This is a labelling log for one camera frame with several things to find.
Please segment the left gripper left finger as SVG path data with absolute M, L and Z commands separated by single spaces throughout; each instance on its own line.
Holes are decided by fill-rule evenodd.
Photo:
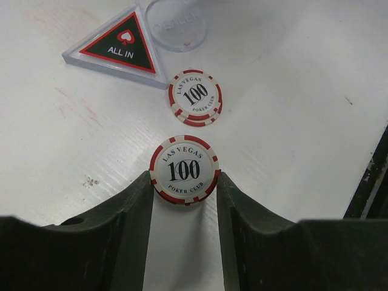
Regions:
M 62 224 L 1 218 L 2 290 L 142 290 L 154 190 L 149 172 Z

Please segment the red white chip stack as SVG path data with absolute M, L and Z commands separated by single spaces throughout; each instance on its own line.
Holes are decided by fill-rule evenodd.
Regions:
M 222 91 L 216 79 L 202 71 L 188 69 L 175 75 L 168 89 L 170 108 L 182 123 L 204 127 L 222 112 Z

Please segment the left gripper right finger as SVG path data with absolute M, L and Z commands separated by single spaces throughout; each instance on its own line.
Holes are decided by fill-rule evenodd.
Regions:
M 291 222 L 218 176 L 226 290 L 386 290 L 385 219 Z

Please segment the red white poker chips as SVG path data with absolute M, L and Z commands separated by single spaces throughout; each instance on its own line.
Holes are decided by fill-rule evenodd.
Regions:
M 156 148 L 149 172 L 151 183 L 163 199 L 189 206 L 210 196 L 220 169 L 218 157 L 207 142 L 196 136 L 179 135 Z

